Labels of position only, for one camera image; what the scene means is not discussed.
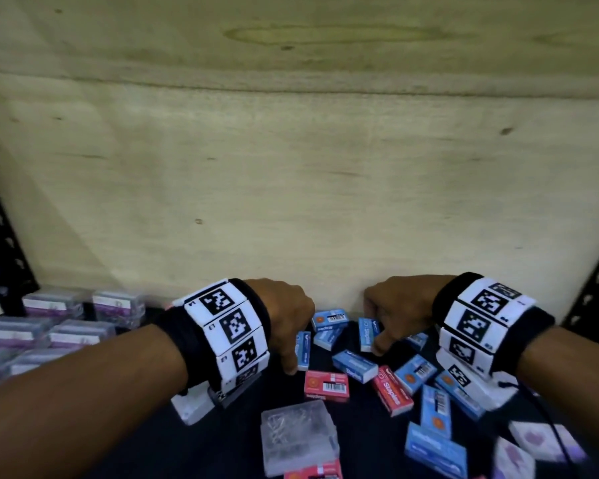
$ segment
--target wristband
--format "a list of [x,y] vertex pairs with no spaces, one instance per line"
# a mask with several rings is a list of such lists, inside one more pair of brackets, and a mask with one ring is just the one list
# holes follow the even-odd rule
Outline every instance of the wristband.
[[494,372],[514,375],[526,347],[555,322],[534,305],[493,279],[462,274],[433,302],[433,320],[442,326],[439,345],[485,380]]
[[180,351],[186,388],[209,381],[228,394],[268,365],[271,320],[244,281],[224,279],[188,296],[156,318]]

